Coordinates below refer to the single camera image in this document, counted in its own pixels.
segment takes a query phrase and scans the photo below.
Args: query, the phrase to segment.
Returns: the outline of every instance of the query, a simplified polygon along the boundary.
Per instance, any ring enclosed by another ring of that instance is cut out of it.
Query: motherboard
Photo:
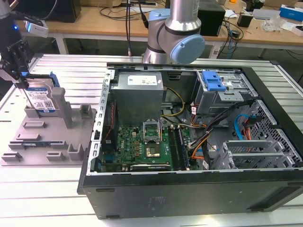
[[[146,142],[146,138],[157,138]],[[185,170],[189,166],[187,145],[191,142],[187,127],[119,127],[115,152],[103,155],[104,166],[111,171],[140,171],[150,166],[162,170]]]

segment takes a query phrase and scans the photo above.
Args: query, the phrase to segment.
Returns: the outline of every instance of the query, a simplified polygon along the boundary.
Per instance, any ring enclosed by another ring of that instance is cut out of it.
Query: green circuit board
[[[152,128],[147,133],[152,136],[158,135]],[[172,166],[168,128],[163,127],[161,133],[162,141],[160,144],[145,144],[143,127],[120,127],[114,163],[169,164]],[[182,133],[184,141],[187,143],[190,139],[189,130],[184,128]]]

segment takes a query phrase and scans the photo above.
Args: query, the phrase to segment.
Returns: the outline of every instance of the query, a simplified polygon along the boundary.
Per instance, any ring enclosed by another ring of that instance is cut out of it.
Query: floor
[[[31,49],[35,53],[59,53],[56,42],[52,38],[27,37]],[[88,39],[67,39],[67,45],[70,54],[96,54],[96,55],[127,55],[127,42],[125,41],[110,41],[100,40],[99,45],[97,40]],[[145,52],[145,42],[131,43],[133,55],[140,56]],[[208,58],[211,46],[206,46],[201,58]],[[244,60],[260,60],[258,54],[260,49],[239,47],[233,59]],[[284,50],[267,50],[264,54],[264,60],[275,60],[291,75],[295,81],[298,81],[303,74],[303,51],[295,51],[297,54],[291,53],[290,56]],[[222,54],[219,58],[225,59],[227,56]],[[4,96],[10,87],[10,83],[0,81],[0,99]]]

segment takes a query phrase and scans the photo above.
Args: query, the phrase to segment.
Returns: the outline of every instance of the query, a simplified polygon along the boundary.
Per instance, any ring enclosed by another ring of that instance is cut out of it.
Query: table leg
[[[66,45],[66,40],[62,37],[56,37],[56,42],[59,48],[59,53],[60,54],[69,54],[68,53],[68,48]]]
[[[267,49],[262,49],[258,55],[258,58],[263,58],[263,55],[265,54],[266,51]]]
[[[98,39],[96,39],[96,41],[97,41],[97,50],[99,51],[99,50],[101,50],[101,44],[100,44],[100,40],[98,40]]]
[[[213,43],[213,47],[210,50],[210,54],[208,58],[217,59],[220,49],[221,49],[221,44]]]

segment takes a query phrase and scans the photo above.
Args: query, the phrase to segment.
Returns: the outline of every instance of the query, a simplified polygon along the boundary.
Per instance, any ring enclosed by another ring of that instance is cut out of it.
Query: wooden workbench
[[[242,1],[236,4],[225,4],[225,8],[234,10],[240,13],[243,6]],[[114,12],[120,11],[120,8],[113,9]],[[124,16],[125,11],[111,13],[110,16]],[[230,18],[232,23],[236,24],[238,18]],[[242,28],[244,31],[243,39],[238,43],[238,46],[268,48],[268,49],[289,49],[303,50],[303,38],[292,32],[283,30],[281,32],[265,32],[261,29],[260,20],[252,20],[249,28]],[[82,7],[80,16],[75,23],[47,22],[49,27],[49,37],[54,37],[57,40],[59,51],[62,54],[67,54],[68,50],[65,43],[65,38],[83,38],[97,40],[126,40],[125,22],[117,21],[100,15],[97,7]],[[132,41],[147,41],[148,30],[143,26],[141,20],[131,21],[131,40]],[[227,39],[227,31],[224,27],[221,28],[218,37],[205,36],[207,45],[212,45],[210,58],[216,58],[218,50],[223,46]]]

